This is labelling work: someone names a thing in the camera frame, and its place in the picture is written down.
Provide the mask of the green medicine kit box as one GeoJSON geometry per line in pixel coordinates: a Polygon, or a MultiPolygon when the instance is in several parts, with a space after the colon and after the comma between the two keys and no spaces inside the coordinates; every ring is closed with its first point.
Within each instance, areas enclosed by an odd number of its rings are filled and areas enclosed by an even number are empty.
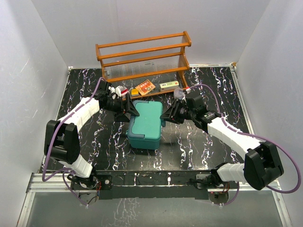
{"type": "Polygon", "coordinates": [[[139,116],[131,116],[127,138],[132,148],[156,150],[160,146],[163,105],[158,101],[133,102],[139,116]]]}

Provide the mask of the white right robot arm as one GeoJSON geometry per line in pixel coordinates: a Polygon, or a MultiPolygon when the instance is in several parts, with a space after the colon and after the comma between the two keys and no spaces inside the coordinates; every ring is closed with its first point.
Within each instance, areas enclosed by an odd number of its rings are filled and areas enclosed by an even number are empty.
{"type": "Polygon", "coordinates": [[[233,181],[248,183],[261,190],[284,174],[276,145],[243,135],[240,130],[224,123],[217,112],[207,110],[199,93],[192,92],[182,100],[175,99],[161,119],[175,124],[191,120],[197,128],[218,138],[241,156],[242,164],[222,163],[211,170],[207,179],[215,187],[221,188],[233,181]]]}

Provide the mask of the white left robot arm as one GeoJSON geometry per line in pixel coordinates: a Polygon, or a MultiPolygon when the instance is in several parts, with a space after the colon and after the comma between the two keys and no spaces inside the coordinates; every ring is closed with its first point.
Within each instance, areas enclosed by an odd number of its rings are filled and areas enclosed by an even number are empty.
{"type": "Polygon", "coordinates": [[[88,189],[97,185],[98,177],[92,173],[92,165],[80,154],[79,132],[100,110],[113,112],[115,122],[129,122],[126,114],[140,115],[123,87],[114,87],[100,78],[92,94],[83,97],[64,117],[50,120],[46,125],[45,166],[51,158],[60,162],[64,171],[80,177],[88,189]]]}

